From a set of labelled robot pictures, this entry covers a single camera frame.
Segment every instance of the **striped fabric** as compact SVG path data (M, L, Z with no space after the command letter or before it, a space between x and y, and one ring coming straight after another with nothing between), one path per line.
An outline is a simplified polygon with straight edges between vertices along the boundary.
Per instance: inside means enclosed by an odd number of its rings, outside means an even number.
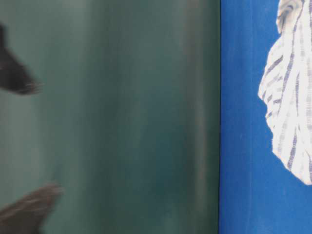
M271 48L258 95L267 105L273 153L312 184L312 0L280 0L280 38Z

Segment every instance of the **black shape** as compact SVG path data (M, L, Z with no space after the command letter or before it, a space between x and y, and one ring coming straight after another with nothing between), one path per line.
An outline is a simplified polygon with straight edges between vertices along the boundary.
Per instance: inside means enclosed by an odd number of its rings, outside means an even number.
M37 82L6 48L5 39L5 28L0 25L0 88L22 95L37 93Z
M42 187L0 211L0 234L40 234L40 227L52 211L61 189Z

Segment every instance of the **green page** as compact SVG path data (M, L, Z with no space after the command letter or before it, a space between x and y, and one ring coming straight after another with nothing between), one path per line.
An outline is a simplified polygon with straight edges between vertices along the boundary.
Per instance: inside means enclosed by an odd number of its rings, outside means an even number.
M219 1L0 1L44 84L0 92L0 205L65 189L48 234L216 234Z

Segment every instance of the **white fabric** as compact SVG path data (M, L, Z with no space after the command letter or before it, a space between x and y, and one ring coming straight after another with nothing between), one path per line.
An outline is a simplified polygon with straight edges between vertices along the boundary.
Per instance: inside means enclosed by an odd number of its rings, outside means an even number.
M273 153L312 184L312 0L280 0L280 38L271 48L258 95L267 105Z

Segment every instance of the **blue page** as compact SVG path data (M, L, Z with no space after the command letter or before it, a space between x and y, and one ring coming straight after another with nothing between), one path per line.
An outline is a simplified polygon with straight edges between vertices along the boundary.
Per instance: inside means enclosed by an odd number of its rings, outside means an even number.
M278 0L221 1L221 234L311 233L312 187L272 153L257 96Z

